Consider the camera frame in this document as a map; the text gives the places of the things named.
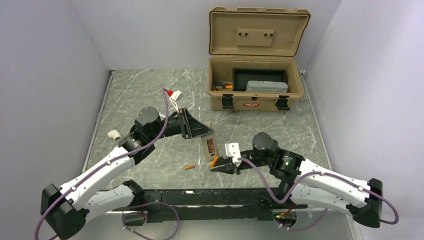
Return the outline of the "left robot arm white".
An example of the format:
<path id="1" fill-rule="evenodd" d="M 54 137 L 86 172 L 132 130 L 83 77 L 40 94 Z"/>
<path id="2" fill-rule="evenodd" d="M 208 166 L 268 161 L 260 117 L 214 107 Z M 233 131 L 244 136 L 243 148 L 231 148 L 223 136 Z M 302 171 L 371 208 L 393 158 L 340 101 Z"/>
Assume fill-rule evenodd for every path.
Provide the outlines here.
<path id="1" fill-rule="evenodd" d="M 161 138 L 180 135 L 187 140 L 213 132 L 210 125 L 195 119 L 186 108 L 164 118 L 155 107 L 143 108 L 129 134 L 101 161 L 59 187 L 50 184 L 43 189 L 42 220 L 48 223 L 56 237 L 67 240 L 105 212 L 122 207 L 139 209 L 144 203 L 144 190 L 133 180 L 109 191 L 103 191 L 103 186 L 144 160 Z"/>

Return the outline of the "aluminium frame rail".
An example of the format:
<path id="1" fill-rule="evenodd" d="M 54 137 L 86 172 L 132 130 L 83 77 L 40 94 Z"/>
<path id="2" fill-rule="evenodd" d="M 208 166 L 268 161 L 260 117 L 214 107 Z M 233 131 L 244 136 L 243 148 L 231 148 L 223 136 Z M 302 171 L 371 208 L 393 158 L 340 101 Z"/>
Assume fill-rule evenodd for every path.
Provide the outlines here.
<path id="1" fill-rule="evenodd" d="M 103 200 L 106 211 L 129 208 L 145 201 L 164 201 L 174 206 L 229 206 L 256 205 L 263 200 L 264 208 L 282 209 L 290 204 L 311 205 L 349 214 L 351 203 L 346 196 L 336 196 L 324 190 L 298 185 L 291 193 L 283 195 L 274 188 L 273 200 L 266 188 L 215 188 L 215 189 L 145 189 L 136 193 L 129 186 L 120 185 L 108 191 L 71 192 L 66 199 L 73 200 L 76 209 L 94 207 Z"/>

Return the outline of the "beige remote control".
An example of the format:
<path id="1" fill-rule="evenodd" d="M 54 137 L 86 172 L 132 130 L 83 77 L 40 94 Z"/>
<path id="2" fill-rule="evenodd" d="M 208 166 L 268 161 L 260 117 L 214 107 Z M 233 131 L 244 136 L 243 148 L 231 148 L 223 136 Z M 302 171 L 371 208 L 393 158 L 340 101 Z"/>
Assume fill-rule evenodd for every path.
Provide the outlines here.
<path id="1" fill-rule="evenodd" d="M 213 130 L 213 122 L 206 121 L 204 124 L 211 129 L 211 132 L 201 137 L 202 148 L 204 157 L 207 162 L 212 162 L 215 157 L 219 156 L 219 149 L 217 147 L 216 134 Z"/>

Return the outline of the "black tray in toolbox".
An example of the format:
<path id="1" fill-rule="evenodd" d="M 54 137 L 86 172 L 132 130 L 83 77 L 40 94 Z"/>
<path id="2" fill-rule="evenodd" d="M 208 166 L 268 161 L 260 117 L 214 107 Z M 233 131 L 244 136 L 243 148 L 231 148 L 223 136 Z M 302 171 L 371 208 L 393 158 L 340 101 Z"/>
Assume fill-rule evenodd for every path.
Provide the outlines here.
<path id="1" fill-rule="evenodd" d="M 288 73 L 285 69 L 232 69 L 232 85 L 234 91 L 244 92 L 247 89 L 247 84 L 249 81 L 287 83 Z"/>

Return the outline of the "tan plastic toolbox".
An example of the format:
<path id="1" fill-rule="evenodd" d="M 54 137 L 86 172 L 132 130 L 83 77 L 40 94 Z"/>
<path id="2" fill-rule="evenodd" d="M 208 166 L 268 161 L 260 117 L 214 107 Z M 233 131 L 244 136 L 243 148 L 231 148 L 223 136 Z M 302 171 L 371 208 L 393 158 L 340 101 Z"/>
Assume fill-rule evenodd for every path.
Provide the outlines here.
<path id="1" fill-rule="evenodd" d="M 213 111 L 283 112 L 304 95 L 295 56 L 309 24 L 307 9 L 224 6 L 209 12 L 207 91 Z M 288 92 L 215 91 L 233 84 L 233 68 L 286 70 Z"/>

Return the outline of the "white PVC elbow fitting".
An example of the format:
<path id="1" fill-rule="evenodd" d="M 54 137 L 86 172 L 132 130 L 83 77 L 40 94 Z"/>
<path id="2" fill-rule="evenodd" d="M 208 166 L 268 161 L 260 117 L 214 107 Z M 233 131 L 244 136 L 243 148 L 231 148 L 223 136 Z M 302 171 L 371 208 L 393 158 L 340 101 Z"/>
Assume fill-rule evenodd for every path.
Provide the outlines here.
<path id="1" fill-rule="evenodd" d="M 119 141 L 122 139 L 121 133 L 115 129 L 108 131 L 107 136 L 113 141 Z"/>

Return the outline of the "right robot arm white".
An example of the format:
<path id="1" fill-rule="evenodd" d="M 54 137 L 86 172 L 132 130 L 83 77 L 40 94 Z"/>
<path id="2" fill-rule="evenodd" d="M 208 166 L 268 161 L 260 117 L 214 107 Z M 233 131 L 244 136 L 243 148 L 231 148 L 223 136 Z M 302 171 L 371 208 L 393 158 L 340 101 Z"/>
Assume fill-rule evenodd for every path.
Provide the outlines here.
<path id="1" fill-rule="evenodd" d="M 267 166 L 280 180 L 271 198 L 282 208 L 310 205 L 339 211 L 369 228 L 381 226 L 383 183 L 375 178 L 360 180 L 334 172 L 300 154 L 279 147 L 265 132 L 252 139 L 252 149 L 241 151 L 238 143 L 227 143 L 212 172 L 238 175 L 242 170 Z"/>

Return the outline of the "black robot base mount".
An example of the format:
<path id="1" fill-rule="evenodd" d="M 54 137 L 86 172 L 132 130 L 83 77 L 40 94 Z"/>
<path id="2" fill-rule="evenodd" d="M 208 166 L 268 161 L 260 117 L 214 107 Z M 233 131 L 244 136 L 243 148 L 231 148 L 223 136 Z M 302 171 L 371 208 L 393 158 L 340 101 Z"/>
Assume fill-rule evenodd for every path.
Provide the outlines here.
<path id="1" fill-rule="evenodd" d="M 144 199 L 115 212 L 146 213 L 148 223 L 182 221 L 256 219 L 272 220 L 272 213 L 305 209 L 291 200 L 276 203 L 264 187 L 254 188 L 198 188 L 198 189 L 145 189 Z"/>

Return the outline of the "yellow-handled tools in toolbox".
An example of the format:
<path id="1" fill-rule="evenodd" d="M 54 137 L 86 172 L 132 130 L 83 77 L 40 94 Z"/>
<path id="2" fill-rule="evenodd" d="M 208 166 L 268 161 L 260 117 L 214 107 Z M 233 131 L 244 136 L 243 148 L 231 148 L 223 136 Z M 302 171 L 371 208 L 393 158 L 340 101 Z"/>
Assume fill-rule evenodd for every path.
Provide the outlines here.
<path id="1" fill-rule="evenodd" d="M 232 91 L 233 85 L 229 82 L 215 81 L 212 83 L 215 91 Z"/>

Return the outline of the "grey plastic case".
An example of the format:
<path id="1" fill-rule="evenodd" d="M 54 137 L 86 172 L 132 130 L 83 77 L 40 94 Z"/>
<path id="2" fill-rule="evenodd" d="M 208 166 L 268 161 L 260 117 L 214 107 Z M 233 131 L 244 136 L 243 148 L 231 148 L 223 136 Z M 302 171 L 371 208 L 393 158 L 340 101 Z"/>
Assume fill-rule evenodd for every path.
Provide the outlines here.
<path id="1" fill-rule="evenodd" d="M 251 80 L 246 85 L 246 92 L 287 93 L 289 90 L 285 82 Z"/>

